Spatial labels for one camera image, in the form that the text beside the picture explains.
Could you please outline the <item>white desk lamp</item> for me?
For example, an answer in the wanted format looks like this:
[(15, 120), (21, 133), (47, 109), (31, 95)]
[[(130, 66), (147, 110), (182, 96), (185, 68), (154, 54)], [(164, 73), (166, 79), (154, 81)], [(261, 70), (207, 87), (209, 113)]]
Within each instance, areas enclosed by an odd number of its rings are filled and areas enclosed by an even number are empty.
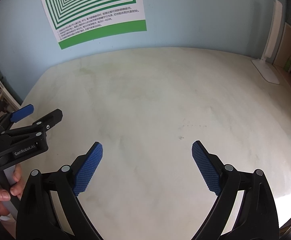
[(271, 27), (265, 49), (260, 59), (252, 59), (251, 62), (261, 74), (263, 79), (268, 83), (279, 85), (280, 82), (272, 71), (272, 69), (267, 65), (266, 59), (271, 58), (276, 46), (277, 38), (280, 32), (281, 20), (282, 20), (282, 10), (283, 5), (279, 0), (274, 1), (273, 17), (271, 20)]

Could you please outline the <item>green striped wall poster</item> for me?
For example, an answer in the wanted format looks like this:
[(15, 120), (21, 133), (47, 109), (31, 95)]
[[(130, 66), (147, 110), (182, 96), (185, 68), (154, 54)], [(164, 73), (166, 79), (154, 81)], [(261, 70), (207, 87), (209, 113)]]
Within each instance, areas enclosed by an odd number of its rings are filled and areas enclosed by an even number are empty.
[(41, 0), (61, 49), (146, 31), (143, 0)]

